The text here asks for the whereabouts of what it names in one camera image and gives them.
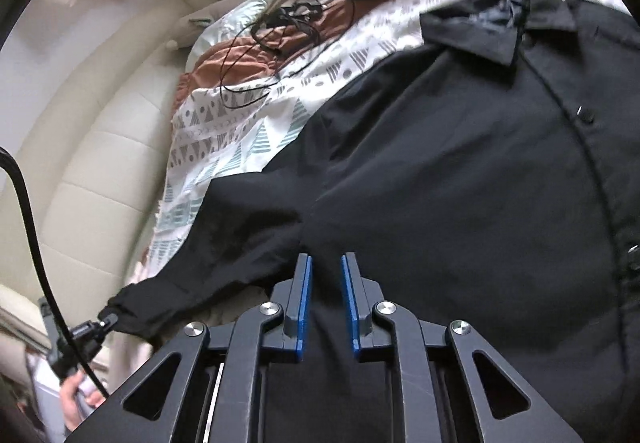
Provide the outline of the person's left hand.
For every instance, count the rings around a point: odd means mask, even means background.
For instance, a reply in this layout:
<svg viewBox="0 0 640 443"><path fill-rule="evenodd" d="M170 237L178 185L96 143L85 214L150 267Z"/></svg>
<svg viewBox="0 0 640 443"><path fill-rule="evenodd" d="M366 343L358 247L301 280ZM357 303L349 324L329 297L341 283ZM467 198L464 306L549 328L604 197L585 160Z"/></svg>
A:
<svg viewBox="0 0 640 443"><path fill-rule="evenodd" d="M60 402L65 428L73 432L86 418L85 410L100 407L105 397L93 387L85 372L78 369L62 382Z"/></svg>

